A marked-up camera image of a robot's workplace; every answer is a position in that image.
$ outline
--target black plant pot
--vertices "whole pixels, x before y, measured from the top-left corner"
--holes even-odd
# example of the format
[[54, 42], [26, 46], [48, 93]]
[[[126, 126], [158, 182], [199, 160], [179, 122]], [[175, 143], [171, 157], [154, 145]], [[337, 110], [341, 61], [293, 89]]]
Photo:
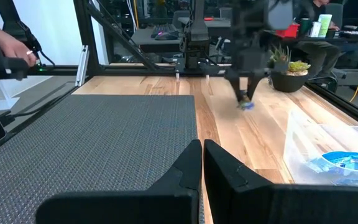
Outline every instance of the black plant pot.
[[298, 91], [308, 80], [308, 75], [283, 75], [279, 72], [271, 72], [273, 87], [284, 93], [293, 93]]

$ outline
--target potted plant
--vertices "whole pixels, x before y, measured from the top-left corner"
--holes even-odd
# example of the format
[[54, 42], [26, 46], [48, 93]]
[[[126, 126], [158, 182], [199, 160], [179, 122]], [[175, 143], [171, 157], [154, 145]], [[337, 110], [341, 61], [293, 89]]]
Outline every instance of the potted plant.
[[271, 68], [269, 83], [278, 91], [292, 93], [298, 91], [308, 80], [310, 65], [302, 61], [291, 62], [291, 51], [275, 47], [268, 67]]

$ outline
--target red object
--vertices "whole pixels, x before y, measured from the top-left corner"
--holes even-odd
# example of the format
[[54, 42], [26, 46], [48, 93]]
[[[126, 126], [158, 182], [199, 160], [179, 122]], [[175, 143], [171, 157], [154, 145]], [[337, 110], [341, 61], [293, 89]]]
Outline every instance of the red object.
[[280, 37], [296, 37], [298, 35], [299, 24], [291, 24], [286, 30], [276, 30]]

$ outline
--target person's hand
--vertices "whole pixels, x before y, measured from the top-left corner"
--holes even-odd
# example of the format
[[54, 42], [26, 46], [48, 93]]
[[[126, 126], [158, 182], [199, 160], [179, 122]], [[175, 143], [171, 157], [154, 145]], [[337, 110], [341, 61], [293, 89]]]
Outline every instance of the person's hand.
[[22, 58], [29, 67], [33, 67], [37, 61], [37, 57], [22, 42], [4, 31], [0, 31], [0, 48], [5, 57]]
[[328, 29], [334, 29], [334, 30], [336, 30], [336, 31], [340, 31], [340, 28], [337, 27], [333, 21], [331, 21], [331, 22], [329, 23]]

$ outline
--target wooden tabletop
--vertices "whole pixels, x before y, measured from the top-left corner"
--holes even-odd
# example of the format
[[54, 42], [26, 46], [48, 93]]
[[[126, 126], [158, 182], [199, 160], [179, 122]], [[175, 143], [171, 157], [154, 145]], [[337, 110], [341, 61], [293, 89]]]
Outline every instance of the wooden tabletop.
[[[241, 80], [241, 86], [247, 79]], [[255, 108], [237, 108], [234, 92], [224, 78], [94, 77], [74, 94], [99, 95], [193, 95], [198, 137], [212, 139], [246, 166], [275, 183], [291, 183], [283, 161], [288, 114], [305, 112], [318, 124], [358, 123], [327, 101], [303, 87], [296, 93], [273, 90], [262, 80], [254, 95]], [[212, 223], [203, 184], [205, 220]]]

